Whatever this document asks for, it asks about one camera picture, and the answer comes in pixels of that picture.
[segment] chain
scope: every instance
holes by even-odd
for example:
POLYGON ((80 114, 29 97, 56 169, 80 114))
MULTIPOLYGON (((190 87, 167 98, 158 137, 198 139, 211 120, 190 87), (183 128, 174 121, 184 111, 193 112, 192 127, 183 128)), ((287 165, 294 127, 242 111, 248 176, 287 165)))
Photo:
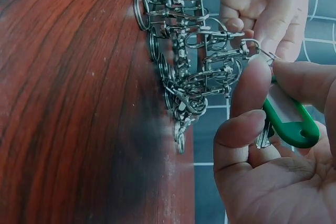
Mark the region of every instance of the chain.
MULTIPOLYGON (((134 13, 142 31, 149 33, 149 49, 164 86, 164 101, 174 119, 174 139, 179 153, 184 153, 185 131, 207 109, 210 95, 230 98, 232 85, 238 81, 243 60, 265 53, 258 41, 241 39, 238 49, 227 49, 230 40, 244 32, 230 33, 218 19, 211 18, 203 0, 134 0, 134 13), (218 23, 213 30, 208 20, 218 23), (173 57, 165 55, 160 43, 168 40, 173 57), (192 72, 189 50, 197 50, 197 71, 192 72)), ((269 58, 276 58, 265 53, 269 58)))

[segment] green plastic key tag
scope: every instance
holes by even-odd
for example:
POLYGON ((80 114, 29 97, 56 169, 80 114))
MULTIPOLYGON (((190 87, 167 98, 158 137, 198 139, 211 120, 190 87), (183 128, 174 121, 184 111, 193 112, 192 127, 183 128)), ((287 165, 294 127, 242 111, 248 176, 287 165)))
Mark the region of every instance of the green plastic key tag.
POLYGON ((320 138, 319 128, 308 111, 287 95, 272 78, 263 110, 275 132, 287 144, 296 148, 311 148, 320 138))

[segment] metal ring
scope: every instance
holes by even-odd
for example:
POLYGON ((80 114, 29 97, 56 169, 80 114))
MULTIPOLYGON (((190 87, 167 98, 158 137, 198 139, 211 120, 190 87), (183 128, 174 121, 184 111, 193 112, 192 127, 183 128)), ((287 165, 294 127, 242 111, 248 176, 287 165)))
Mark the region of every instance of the metal ring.
MULTIPOLYGON (((149 12, 149 4, 147 0, 142 0, 145 12, 148 13, 149 12)), ((142 31, 146 31, 149 30, 149 28, 151 27, 151 22, 150 22, 150 16, 147 15, 147 20, 146 20, 146 25, 144 23, 144 21, 142 20, 142 14, 140 11, 140 0, 133 0, 133 8, 134 8, 134 14, 135 14, 135 18, 137 19, 138 25, 140 27, 140 29, 142 31)))
POLYGON ((174 106, 173 106, 174 99, 172 96, 173 94, 171 92, 169 92, 167 89, 164 90, 164 102, 169 111, 174 110, 174 106))
POLYGON ((159 72, 160 72, 160 75, 161 75, 161 78, 162 79, 167 79, 168 77, 168 64, 167 64, 167 61, 166 61, 166 58, 164 56, 163 53, 160 53, 160 58, 159 58, 159 72))
POLYGON ((184 153, 185 150, 185 136, 184 133, 181 133, 180 135, 178 135, 177 137, 177 150, 180 154, 184 153))
POLYGON ((155 62, 158 62, 158 60, 159 60, 159 42, 158 42, 158 38, 156 37, 156 30, 155 30, 154 26, 151 28, 151 32, 150 32, 150 35, 149 35, 149 48, 150 48, 151 58, 155 62))

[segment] hand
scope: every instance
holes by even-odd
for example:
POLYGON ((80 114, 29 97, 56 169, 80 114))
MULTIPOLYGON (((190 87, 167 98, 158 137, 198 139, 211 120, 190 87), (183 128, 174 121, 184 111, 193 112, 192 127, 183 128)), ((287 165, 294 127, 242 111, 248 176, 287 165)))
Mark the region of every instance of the hand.
POLYGON ((336 223, 336 66, 276 61, 274 73, 290 96, 324 112, 327 130, 318 124, 319 142, 300 154, 280 146, 278 137, 257 150, 271 74, 262 60, 252 60, 233 94, 230 120, 214 141, 215 181, 229 221, 336 223))
POLYGON ((305 37, 308 1, 220 0, 219 15, 229 31, 245 30, 265 51, 295 61, 305 37))

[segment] wooden surface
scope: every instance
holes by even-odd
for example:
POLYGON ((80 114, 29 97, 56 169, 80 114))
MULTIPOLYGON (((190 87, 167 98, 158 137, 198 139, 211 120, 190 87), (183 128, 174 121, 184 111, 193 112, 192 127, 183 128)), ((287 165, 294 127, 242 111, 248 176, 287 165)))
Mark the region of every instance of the wooden surface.
POLYGON ((0 0, 0 223, 194 223, 132 0, 0 0))

